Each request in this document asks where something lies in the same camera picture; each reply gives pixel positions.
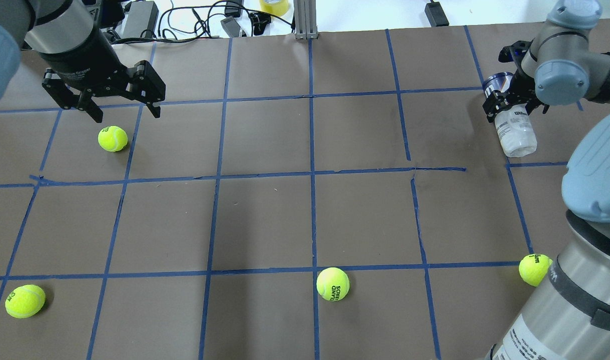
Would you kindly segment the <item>tennis ball near arm base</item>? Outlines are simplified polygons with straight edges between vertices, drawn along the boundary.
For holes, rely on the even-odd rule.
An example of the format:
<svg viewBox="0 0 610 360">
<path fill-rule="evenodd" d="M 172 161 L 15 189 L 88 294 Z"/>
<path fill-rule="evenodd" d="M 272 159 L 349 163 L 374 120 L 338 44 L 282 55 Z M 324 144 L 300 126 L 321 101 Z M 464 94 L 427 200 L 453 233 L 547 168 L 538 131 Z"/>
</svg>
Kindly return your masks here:
<svg viewBox="0 0 610 360">
<path fill-rule="evenodd" d="M 553 260 L 542 253 L 532 253 L 520 260 L 519 275 L 522 280 L 532 287 L 537 287 L 545 278 Z"/>
</svg>

